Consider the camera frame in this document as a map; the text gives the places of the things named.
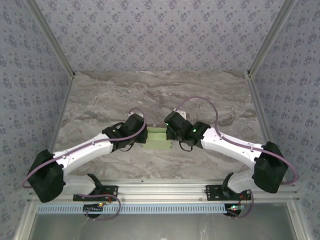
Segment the green block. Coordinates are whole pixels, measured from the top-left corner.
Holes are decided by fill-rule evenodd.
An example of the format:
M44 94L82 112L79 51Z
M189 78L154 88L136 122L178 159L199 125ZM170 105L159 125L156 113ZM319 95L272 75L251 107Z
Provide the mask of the green block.
M169 150L172 147L172 141L167 140L165 127L147 127L148 138L142 147L145 149L163 149Z

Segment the wall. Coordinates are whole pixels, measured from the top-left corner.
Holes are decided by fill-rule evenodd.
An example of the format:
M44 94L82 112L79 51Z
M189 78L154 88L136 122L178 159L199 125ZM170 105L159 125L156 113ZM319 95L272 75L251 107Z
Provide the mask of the wall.
M69 77L23 0L0 9L0 239L11 240L28 193L21 181L51 141Z
M299 172L298 189L320 239L320 3L298 0L255 82L272 135Z
M243 71L283 0L37 2L74 71Z

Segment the blue floral wallpaper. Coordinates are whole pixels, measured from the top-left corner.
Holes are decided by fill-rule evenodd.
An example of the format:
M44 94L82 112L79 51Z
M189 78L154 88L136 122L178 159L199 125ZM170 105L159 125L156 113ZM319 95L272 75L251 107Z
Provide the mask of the blue floral wallpaper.
M247 70L283 0L37 0L76 71Z
M50 144L69 77L23 0L0 9L0 239L11 240L28 193L21 181Z
M299 172L312 233L320 240L320 2L298 0L255 82L275 141Z

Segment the gray marble surface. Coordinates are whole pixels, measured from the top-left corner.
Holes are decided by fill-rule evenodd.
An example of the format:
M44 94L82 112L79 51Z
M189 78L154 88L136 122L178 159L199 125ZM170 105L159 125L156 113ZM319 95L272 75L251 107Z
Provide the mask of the gray marble surface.
M71 87L55 150L80 144L104 128L125 121L128 111L141 108L148 126L165 127L164 118L185 98L202 96L219 112L221 132L255 143L262 133L244 74L224 71L77 72ZM192 123L213 124L215 113L203 100L182 109ZM116 151L78 167L72 174L95 174L100 179L224 179L246 166L218 152L197 147L149 150L135 144L129 152Z

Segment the patterned wallpaper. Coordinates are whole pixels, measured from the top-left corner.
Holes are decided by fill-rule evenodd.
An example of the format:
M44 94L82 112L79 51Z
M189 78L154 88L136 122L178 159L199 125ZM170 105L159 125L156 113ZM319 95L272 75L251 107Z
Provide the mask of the patterned wallpaper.
M37 0L76 71L247 70L283 0Z
M320 240L320 2L298 0L255 82L270 129L299 172L297 184Z
M21 181L50 144L69 77L23 0L0 9L0 239L11 240L28 193Z

